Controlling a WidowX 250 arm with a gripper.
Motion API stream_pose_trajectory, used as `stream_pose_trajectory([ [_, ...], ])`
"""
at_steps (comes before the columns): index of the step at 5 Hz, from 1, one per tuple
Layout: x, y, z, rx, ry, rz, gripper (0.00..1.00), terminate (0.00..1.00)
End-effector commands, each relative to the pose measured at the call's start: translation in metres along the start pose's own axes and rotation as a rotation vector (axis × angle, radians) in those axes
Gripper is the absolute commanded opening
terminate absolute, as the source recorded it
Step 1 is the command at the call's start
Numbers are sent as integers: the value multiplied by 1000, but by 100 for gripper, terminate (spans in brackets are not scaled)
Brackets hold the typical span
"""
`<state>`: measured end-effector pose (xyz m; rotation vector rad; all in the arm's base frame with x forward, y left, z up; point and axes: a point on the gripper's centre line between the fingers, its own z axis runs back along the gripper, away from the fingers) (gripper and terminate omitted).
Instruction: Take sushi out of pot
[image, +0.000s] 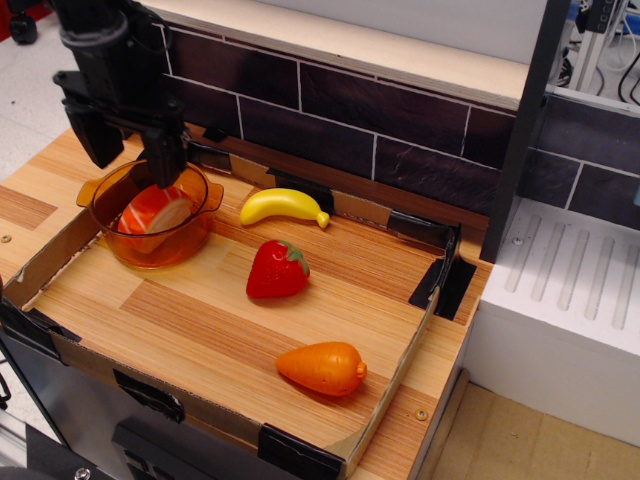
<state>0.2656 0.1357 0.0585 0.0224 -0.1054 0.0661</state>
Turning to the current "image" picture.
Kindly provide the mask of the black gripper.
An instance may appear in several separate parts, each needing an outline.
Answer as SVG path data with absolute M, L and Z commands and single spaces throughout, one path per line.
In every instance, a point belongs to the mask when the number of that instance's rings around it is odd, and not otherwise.
M 54 82 L 70 125 L 91 161 L 104 169 L 123 152 L 123 130 L 141 134 L 155 183 L 171 186 L 186 168 L 183 104 L 163 84 L 170 35 L 159 29 L 62 29 L 77 67 Z

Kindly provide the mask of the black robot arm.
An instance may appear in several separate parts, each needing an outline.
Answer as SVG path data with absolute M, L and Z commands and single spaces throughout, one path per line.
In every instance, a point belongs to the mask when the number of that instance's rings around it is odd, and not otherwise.
M 184 106 L 163 83 L 173 36 L 136 1 L 53 1 L 60 39 L 78 66 L 53 81 L 70 125 L 95 165 L 108 166 L 137 133 L 155 183 L 166 188 L 186 167 Z

